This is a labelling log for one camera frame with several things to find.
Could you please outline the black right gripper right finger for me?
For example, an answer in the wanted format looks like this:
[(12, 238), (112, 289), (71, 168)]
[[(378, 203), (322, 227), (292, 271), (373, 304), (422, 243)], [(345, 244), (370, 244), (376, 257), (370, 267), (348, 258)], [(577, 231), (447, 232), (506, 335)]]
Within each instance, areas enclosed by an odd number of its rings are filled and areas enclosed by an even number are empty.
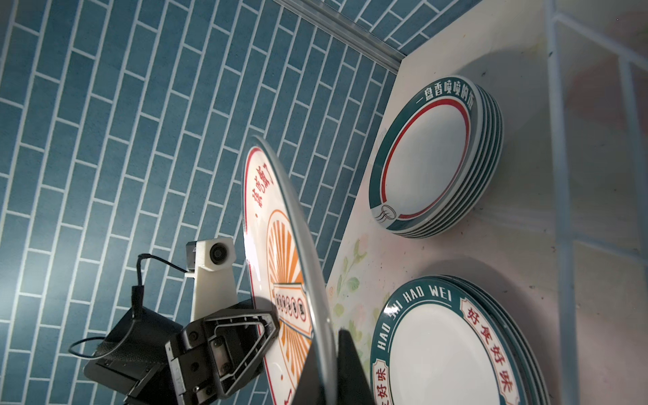
[(345, 329), (339, 330), (337, 366), (337, 404), (374, 405), (373, 394), (359, 361), (354, 340)]

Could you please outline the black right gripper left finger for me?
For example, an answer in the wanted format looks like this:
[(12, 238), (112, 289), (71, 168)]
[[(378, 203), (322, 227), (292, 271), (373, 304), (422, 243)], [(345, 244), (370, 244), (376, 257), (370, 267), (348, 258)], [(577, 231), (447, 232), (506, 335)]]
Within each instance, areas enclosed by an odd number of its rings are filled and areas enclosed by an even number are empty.
[(317, 364), (317, 351), (310, 349), (295, 391), (292, 405), (317, 405), (322, 403), (322, 383)]

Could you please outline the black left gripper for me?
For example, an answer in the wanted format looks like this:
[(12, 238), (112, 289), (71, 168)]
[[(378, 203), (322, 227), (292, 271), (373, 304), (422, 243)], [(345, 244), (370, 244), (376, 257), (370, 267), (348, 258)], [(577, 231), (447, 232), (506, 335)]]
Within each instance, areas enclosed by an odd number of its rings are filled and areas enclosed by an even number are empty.
[(83, 373), (126, 404), (210, 404), (258, 376), (277, 336), (273, 312), (249, 302), (186, 326), (144, 309), (118, 322)]

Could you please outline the dark green rim plate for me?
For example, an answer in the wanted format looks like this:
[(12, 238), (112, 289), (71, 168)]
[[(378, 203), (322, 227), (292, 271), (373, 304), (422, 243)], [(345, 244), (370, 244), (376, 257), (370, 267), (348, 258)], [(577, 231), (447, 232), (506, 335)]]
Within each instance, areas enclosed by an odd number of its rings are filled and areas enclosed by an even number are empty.
[(406, 231), (449, 203), (484, 141), (477, 85), (446, 76), (404, 105), (380, 143), (371, 169), (369, 206), (391, 232)]

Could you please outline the white wire dish rack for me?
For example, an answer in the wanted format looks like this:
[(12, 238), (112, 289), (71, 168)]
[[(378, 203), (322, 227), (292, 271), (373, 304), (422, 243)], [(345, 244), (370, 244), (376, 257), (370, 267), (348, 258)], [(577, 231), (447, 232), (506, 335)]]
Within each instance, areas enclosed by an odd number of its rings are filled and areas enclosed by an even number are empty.
[[(560, 399), (563, 404), (579, 404), (580, 376), (577, 342), (577, 311), (575, 294), (574, 245), (590, 247), (618, 258), (626, 258), (647, 270), (647, 158), (641, 134), (641, 120), (633, 68), (647, 70), (647, 58), (631, 50), (572, 15), (560, 11), (555, 1), (544, 3), (547, 37), (548, 100), (553, 159), (553, 190), (555, 190), (555, 235), (558, 247), (558, 284), (560, 320)], [(574, 231), (570, 210), (568, 148), (565, 136), (565, 101), (560, 46), (557, 25), (563, 25), (578, 35), (611, 52), (617, 59), (621, 101), (627, 125), (630, 157), (634, 171), (634, 187), (638, 207), (641, 250), (624, 250), (613, 244)]]

